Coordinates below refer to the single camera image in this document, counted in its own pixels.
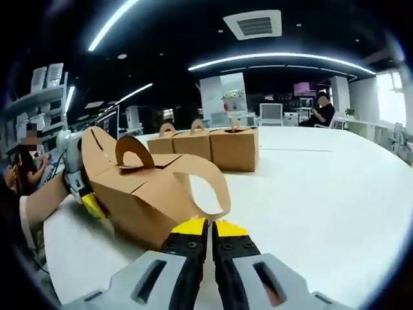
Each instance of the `kraft paper box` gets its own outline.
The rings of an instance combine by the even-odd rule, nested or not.
[[[172,138],[176,130],[170,123],[165,123],[159,130],[159,136],[148,140],[148,149],[152,154],[173,154],[175,153]]]
[[[150,154],[133,137],[116,141],[99,127],[90,127],[82,137],[82,158],[115,232],[147,249],[159,250],[180,223],[196,217],[213,221],[230,210],[224,176],[212,162],[198,156]],[[210,215],[195,204],[189,174],[211,185],[222,213]]]
[[[222,171],[255,171],[259,159],[257,128],[215,130],[209,137],[212,158]]]
[[[209,133],[210,130],[205,130],[202,121],[196,119],[190,131],[176,134],[172,138],[175,153],[196,155],[212,161]]]

